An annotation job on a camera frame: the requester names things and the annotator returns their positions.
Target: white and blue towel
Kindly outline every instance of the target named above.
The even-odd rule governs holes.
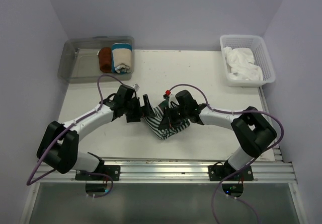
[[[112,73],[125,74],[132,71],[132,46],[127,43],[116,43],[112,50]]]

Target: rolled towel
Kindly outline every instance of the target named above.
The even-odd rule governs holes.
[[[112,70],[112,52],[110,47],[104,47],[98,53],[100,70],[104,73],[110,73]]]
[[[112,72],[125,74],[132,71],[132,46],[127,43],[116,43],[112,47]]]

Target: white tabletop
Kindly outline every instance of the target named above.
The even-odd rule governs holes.
[[[139,84],[138,96],[148,94],[152,105],[163,100],[165,90],[173,85],[187,83],[201,88],[212,107],[245,109],[254,106],[262,110],[257,88],[233,88],[225,82],[221,52],[136,50],[135,71],[127,85]],[[117,91],[118,82],[101,83],[103,96]],[[187,89],[198,103],[202,95]],[[61,109],[59,122],[79,117],[93,109],[99,102],[96,83],[70,84]],[[144,120],[126,123],[125,117],[116,119],[86,136],[79,150],[101,157],[226,160],[239,143],[234,132],[217,126],[191,124],[186,130],[167,140],[158,140]],[[265,152],[259,161],[274,161],[273,151]]]

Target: black mounting bracket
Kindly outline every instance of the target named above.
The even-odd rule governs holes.
[[[210,181],[221,181],[223,178],[227,176],[225,174],[224,165],[209,165],[208,166],[208,175]],[[240,173],[232,176],[231,178],[227,179],[227,181],[239,181],[242,177],[244,177],[244,181],[252,181],[254,180],[252,167],[249,166]]]
[[[223,184],[222,190],[226,195],[231,195],[234,197],[240,197],[244,192],[243,183],[240,184]]]
[[[104,174],[110,176],[113,181],[120,179],[121,166],[119,165],[104,165]],[[75,180],[96,181],[105,180],[103,176],[89,175],[84,172],[76,172]]]

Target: striped cloth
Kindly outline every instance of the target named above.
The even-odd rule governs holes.
[[[168,101],[163,101],[160,105],[153,108],[155,113],[155,117],[145,117],[145,122],[149,125],[151,130],[155,133],[155,135],[161,139],[165,140],[168,137],[183,131],[187,127],[190,126],[190,122],[188,119],[182,121],[182,123],[178,127],[173,127],[165,130],[159,130],[158,127],[162,121],[163,114],[164,114],[164,107],[168,105]]]

